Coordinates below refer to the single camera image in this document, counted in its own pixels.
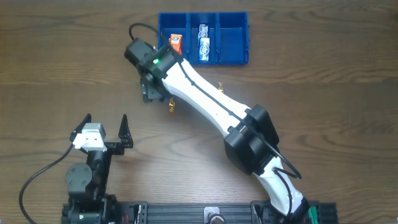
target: blue bin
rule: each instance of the blue bin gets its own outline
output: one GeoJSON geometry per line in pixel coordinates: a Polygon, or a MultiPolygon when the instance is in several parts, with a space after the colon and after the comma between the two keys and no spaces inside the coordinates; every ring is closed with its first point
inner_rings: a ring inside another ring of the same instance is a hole
{"type": "MultiPolygon", "coordinates": [[[[242,65],[249,60],[247,12],[161,12],[159,30],[182,35],[182,52],[192,65],[242,65]],[[199,24],[209,27],[209,61],[199,60],[199,24]]],[[[158,48],[165,43],[158,37],[158,48]]]]}

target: orange tic tac box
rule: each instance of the orange tic tac box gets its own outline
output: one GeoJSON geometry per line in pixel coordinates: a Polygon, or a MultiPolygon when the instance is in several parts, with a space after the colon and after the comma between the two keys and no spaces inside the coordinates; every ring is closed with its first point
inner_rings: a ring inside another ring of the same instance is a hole
{"type": "Polygon", "coordinates": [[[170,44],[180,55],[182,55],[182,35],[180,34],[172,34],[170,36],[170,44]]]}

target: tabletop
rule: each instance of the tabletop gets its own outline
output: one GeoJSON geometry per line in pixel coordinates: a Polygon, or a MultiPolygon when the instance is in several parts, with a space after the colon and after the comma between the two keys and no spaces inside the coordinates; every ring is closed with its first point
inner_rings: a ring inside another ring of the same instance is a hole
{"type": "MultiPolygon", "coordinates": [[[[309,200],[335,202],[340,223],[398,217],[398,2],[264,0],[5,0],[0,2],[0,220],[27,223],[19,191],[60,157],[87,113],[117,140],[124,113],[134,148],[114,156],[107,192],[120,201],[267,200],[253,175],[226,157],[220,132],[175,99],[142,101],[124,58],[134,22],[166,11],[247,11],[249,63],[196,67],[214,86],[271,115],[280,151],[309,200]]],[[[156,43],[148,30],[137,36],[156,43]]],[[[37,223],[58,223],[72,151],[27,188],[37,223]]]]}

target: green object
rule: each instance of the green object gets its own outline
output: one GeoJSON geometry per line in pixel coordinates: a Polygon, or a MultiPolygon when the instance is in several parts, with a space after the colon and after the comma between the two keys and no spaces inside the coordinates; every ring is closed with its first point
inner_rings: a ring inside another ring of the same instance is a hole
{"type": "Polygon", "coordinates": [[[311,207],[308,211],[308,216],[311,219],[312,224],[318,224],[318,215],[317,215],[317,208],[311,207]]]}

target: wood grain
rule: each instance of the wood grain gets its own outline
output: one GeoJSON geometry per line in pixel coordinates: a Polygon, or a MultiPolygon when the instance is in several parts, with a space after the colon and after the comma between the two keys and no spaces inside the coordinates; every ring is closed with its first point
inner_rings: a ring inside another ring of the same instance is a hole
{"type": "MultiPolygon", "coordinates": [[[[123,52],[128,25],[157,25],[161,11],[247,11],[250,60],[199,67],[249,106],[266,107],[280,150],[308,199],[336,202],[341,223],[398,217],[398,2],[375,1],[1,1],[0,220],[27,223],[23,183],[69,145],[87,113],[117,139],[123,113],[134,149],[114,157],[108,192],[148,202],[250,202],[268,195],[226,158],[219,132],[176,99],[144,104],[123,52]]],[[[147,30],[134,30],[156,43],[147,30]]],[[[58,223],[73,151],[27,188],[38,223],[58,223]]]]}

